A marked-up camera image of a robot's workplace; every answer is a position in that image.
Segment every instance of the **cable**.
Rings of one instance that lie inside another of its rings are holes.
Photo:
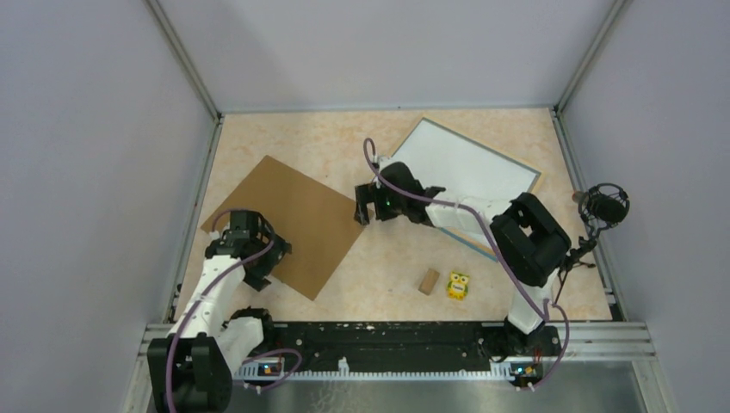
[[[267,351],[266,353],[261,353],[259,355],[256,355],[254,357],[251,357],[250,359],[246,359],[246,361],[241,364],[241,366],[246,365],[248,363],[251,363],[256,360],[261,360],[265,357],[271,357],[272,355],[279,355],[279,354],[294,354],[297,356],[297,362],[294,365],[294,367],[291,368],[286,374],[281,376],[279,379],[276,379],[274,382],[272,382],[270,385],[265,385],[264,387],[256,387],[257,391],[260,393],[262,391],[267,391],[271,389],[275,389],[276,387],[282,385],[284,383],[284,380],[288,379],[289,376],[296,373],[296,371],[301,366],[301,362],[304,360],[301,356],[301,353],[297,351],[294,348],[278,348],[276,350]],[[245,383],[244,381],[236,380],[233,382],[234,385],[241,385],[243,387],[248,387],[248,383]]]
[[[535,347],[532,351],[532,366],[537,367],[542,361],[542,348]]]
[[[596,264],[594,264],[592,262],[578,261],[575,264],[573,264],[572,267],[570,267],[570,268],[565,268],[562,264],[560,265],[560,269],[558,269],[558,280],[560,280],[560,288],[558,289],[558,293],[555,294],[555,300],[554,300],[554,302],[556,304],[557,304],[558,300],[560,300],[560,295],[563,293],[563,287],[566,286],[566,281],[568,280],[568,273],[570,273],[570,271],[573,268],[583,267],[583,266],[586,266],[587,268],[595,268]]]
[[[271,250],[271,247],[274,246],[274,228],[269,224],[269,231],[271,232],[271,237],[269,237],[270,241],[268,244],[266,244],[266,247],[263,250],[258,251],[256,254],[252,256],[247,256],[243,260],[234,263],[231,265],[231,267],[226,268],[222,273],[218,274],[217,277],[211,282],[201,293],[201,297],[207,296],[218,283],[223,280],[223,278],[226,277],[226,275],[229,275],[234,269],[241,267],[248,262],[257,260],[258,258],[261,258],[264,256],[267,252]],[[180,327],[178,327],[177,331],[175,332],[175,335],[172,337],[172,342],[170,343],[170,349],[168,350],[167,355],[167,363],[165,364],[164,369],[164,389],[165,389],[165,398],[167,399],[167,408],[170,411],[170,413],[177,413],[177,410],[175,409],[175,403],[173,399],[173,392],[172,392],[172,365],[174,364],[174,358],[175,358],[175,349],[177,348],[177,343],[180,341],[180,336],[183,334],[183,331],[185,330],[185,326],[188,325],[188,322],[190,321],[190,318],[193,317],[193,314],[195,314],[195,311],[198,309],[198,306],[201,304],[202,299],[196,300],[191,306],[190,310],[187,311],[185,316],[183,316],[182,321],[180,322]]]
[[[550,377],[553,375],[553,373],[555,373],[555,368],[560,364],[561,361],[563,361],[563,357],[565,357],[566,355],[566,350],[568,350],[568,343],[570,343],[570,320],[568,320],[568,315],[566,314],[566,311],[563,310],[563,307],[561,307],[557,303],[553,303],[550,299],[545,299],[543,303],[545,305],[545,308],[548,308],[548,303],[550,303],[553,308],[557,308],[558,311],[560,311],[560,314],[563,316],[563,322],[566,324],[566,338],[565,340],[563,340],[563,348],[560,349],[558,358],[555,359],[555,363],[550,366],[550,370],[547,370],[547,373],[542,376],[542,379],[540,379],[540,381],[538,381],[534,385],[529,386],[532,391],[535,391],[545,385],[545,382],[547,382],[548,379],[550,379]]]
[[[563,342],[563,348],[560,350],[560,353],[558,354],[558,358],[555,359],[555,363],[550,367],[550,370],[547,371],[547,373],[542,377],[542,379],[537,382],[535,385],[531,385],[530,387],[532,390],[536,390],[538,387],[540,387],[546,379],[549,379],[555,370],[555,368],[560,364],[560,362],[563,360],[563,356],[566,354],[566,350],[568,348],[568,343],[570,342],[570,322],[568,321],[568,316],[563,310],[563,307],[559,306],[557,303],[552,302],[550,299],[545,299],[542,302],[543,311],[540,311],[540,308],[537,306],[535,301],[530,298],[530,296],[527,294],[527,291],[525,291],[524,287],[522,286],[522,283],[517,279],[515,274],[512,272],[512,268],[507,265],[507,262],[502,257],[502,253],[499,251],[499,248],[497,247],[497,243],[494,242],[494,239],[492,239],[492,234],[486,229],[486,224],[484,220],[481,218],[481,215],[472,207],[464,204],[456,204],[455,202],[449,202],[447,200],[434,200],[432,198],[426,198],[425,196],[420,196],[416,194],[412,194],[404,189],[398,188],[392,183],[386,181],[383,179],[382,175],[378,171],[377,168],[375,168],[374,160],[370,160],[370,156],[368,154],[368,144],[372,148],[372,154],[373,157],[377,156],[377,152],[375,151],[375,142],[371,138],[365,138],[365,140],[362,141],[362,151],[365,154],[365,160],[368,161],[368,167],[370,170],[373,171],[375,174],[375,177],[378,178],[378,182],[382,183],[383,185],[387,186],[391,190],[395,191],[398,194],[401,194],[403,196],[406,196],[408,198],[411,198],[413,200],[420,200],[422,202],[428,202],[433,203],[437,205],[444,205],[446,207],[455,207],[455,208],[461,208],[469,213],[471,213],[477,220],[477,223],[479,224],[479,228],[481,228],[482,232],[484,232],[484,236],[486,237],[486,241],[489,243],[489,246],[492,248],[492,251],[494,251],[494,255],[497,256],[498,261],[502,264],[502,267],[504,268],[504,271],[507,273],[507,275],[510,276],[510,279],[512,280],[512,283],[517,288],[517,291],[520,293],[520,295],[523,296],[525,301],[529,304],[529,306],[532,308],[533,311],[537,313],[540,318],[548,322],[550,321],[550,313],[548,311],[548,304],[552,303],[553,308],[557,308],[558,311],[560,311],[560,314],[563,315],[563,319],[565,320],[566,324],[566,339]]]
[[[387,186],[391,190],[397,192],[398,194],[401,194],[403,196],[407,196],[408,198],[414,199],[414,200],[420,200],[421,202],[428,202],[431,204],[437,204],[437,205],[444,205],[446,207],[453,207],[453,208],[460,208],[464,211],[467,211],[471,213],[476,219],[477,223],[479,224],[479,228],[481,228],[482,232],[484,232],[484,236],[486,237],[486,241],[489,243],[489,246],[492,248],[492,251],[494,251],[494,255],[497,256],[497,260],[502,264],[502,267],[504,268],[504,271],[507,273],[507,275],[510,276],[510,279],[512,280],[512,283],[517,288],[517,291],[520,293],[520,295],[523,296],[525,301],[527,301],[527,304],[532,308],[534,312],[537,313],[538,316],[543,321],[549,321],[549,314],[547,310],[545,312],[540,311],[540,308],[537,306],[535,301],[530,298],[530,296],[527,294],[527,291],[522,286],[522,283],[517,279],[515,276],[515,273],[512,272],[512,269],[509,265],[507,265],[507,262],[502,257],[502,253],[499,251],[499,248],[497,247],[497,244],[494,242],[494,239],[492,239],[492,234],[489,232],[489,230],[486,229],[486,224],[484,220],[481,218],[481,215],[472,207],[469,205],[464,204],[457,204],[455,202],[449,202],[447,200],[435,200],[433,198],[426,198],[425,196],[420,196],[416,194],[412,194],[408,191],[405,191],[404,189],[398,188],[392,183],[386,181],[383,179],[382,175],[378,171],[377,168],[373,165],[373,161],[370,160],[370,156],[368,154],[368,144],[372,147],[372,153],[373,157],[376,157],[377,152],[375,151],[375,142],[371,138],[365,138],[364,141],[362,141],[362,151],[365,153],[365,160],[368,161],[368,166],[370,167],[370,170],[373,171],[375,174],[375,177],[378,178],[378,181],[382,183],[383,185]]]

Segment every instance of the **small wooden block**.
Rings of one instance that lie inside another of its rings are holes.
[[[436,285],[436,281],[438,281],[439,275],[438,271],[429,268],[429,271],[424,276],[424,280],[421,281],[421,286],[418,287],[418,291],[426,295],[430,295],[431,291],[433,291],[433,287]]]

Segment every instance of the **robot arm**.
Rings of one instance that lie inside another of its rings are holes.
[[[268,252],[240,265],[243,259],[263,252],[269,242],[272,246]],[[182,317],[167,337],[152,340],[147,349],[157,411],[169,410],[165,373],[175,335],[179,335],[179,341],[172,355],[171,384],[177,411],[226,409],[231,399],[232,373],[262,343],[264,329],[272,323],[267,311],[251,309],[236,311],[226,321],[233,292],[241,281],[261,291],[269,284],[265,277],[287,253],[291,253],[291,245],[270,231],[260,213],[231,212],[230,227],[206,249],[201,278]]]
[[[528,296],[536,303],[551,298],[554,279],[566,259],[571,242],[534,195],[524,193],[514,200],[485,200],[451,193],[446,188],[423,188],[405,164],[392,159],[380,158],[378,167],[383,179],[412,194],[474,208],[489,225],[502,258]],[[367,207],[374,203],[378,220],[405,215],[413,223],[456,229],[486,243],[481,227],[470,212],[454,206],[413,200],[393,192],[377,180],[356,187],[356,202],[355,219],[362,225],[369,223]],[[541,317],[517,291],[507,322],[523,335],[529,335],[542,325]]]

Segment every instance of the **white gear rack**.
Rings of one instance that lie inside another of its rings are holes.
[[[261,366],[274,364],[276,358],[260,361],[253,361],[243,365],[235,374],[233,379],[238,381],[275,381],[284,375],[286,366],[283,366],[278,376],[261,375]],[[488,372],[468,372],[460,370],[458,372],[383,372],[383,373],[366,373],[351,372],[350,366],[347,364],[347,358],[343,357],[337,362],[338,370],[332,372],[298,372],[287,378],[292,381],[461,381],[461,380],[499,380],[512,381],[515,376],[512,375],[512,364],[509,361],[502,363],[491,363]]]

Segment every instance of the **white board with gray frame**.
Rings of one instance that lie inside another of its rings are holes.
[[[426,117],[417,121],[390,155],[405,163],[424,188],[445,187],[484,199],[513,200],[522,192],[535,191],[542,179],[534,166]],[[456,229],[442,231],[494,259],[484,237]]]

